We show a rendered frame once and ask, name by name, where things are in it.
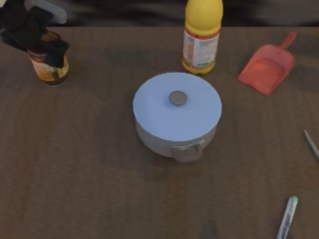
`gray pot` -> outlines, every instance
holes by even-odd
[[[151,78],[139,88],[133,101],[142,142],[153,152],[181,163],[201,158],[214,137],[221,108],[215,89],[205,80],[186,73]]]

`bottle label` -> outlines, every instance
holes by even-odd
[[[64,77],[69,71],[69,63],[67,57],[64,56],[64,67],[56,68],[52,66],[48,66],[45,63],[36,62],[32,60],[33,67],[36,71],[38,77],[43,81],[55,81],[57,78]]]
[[[215,61],[218,40],[219,32],[210,36],[198,36],[185,29],[184,61],[198,69],[210,66]]]

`light blue lid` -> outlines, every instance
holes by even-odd
[[[187,95],[184,105],[172,104],[174,91]],[[148,133],[169,141],[189,141],[209,133],[218,123],[222,103],[205,80],[187,73],[157,75],[137,90],[133,100],[136,121]]]

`brown wooden surface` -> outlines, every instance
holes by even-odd
[[[287,198],[291,238],[319,237],[319,30],[224,28],[203,76],[223,114],[204,157],[180,165],[137,137],[132,98],[181,66],[182,28],[56,28],[69,80],[48,88],[0,44],[1,239],[273,239]],[[236,80],[257,47],[291,30],[296,66],[269,97]]]

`gray knob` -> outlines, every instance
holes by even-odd
[[[169,102],[175,106],[182,106],[187,102],[187,95],[183,91],[173,91],[169,95]]]

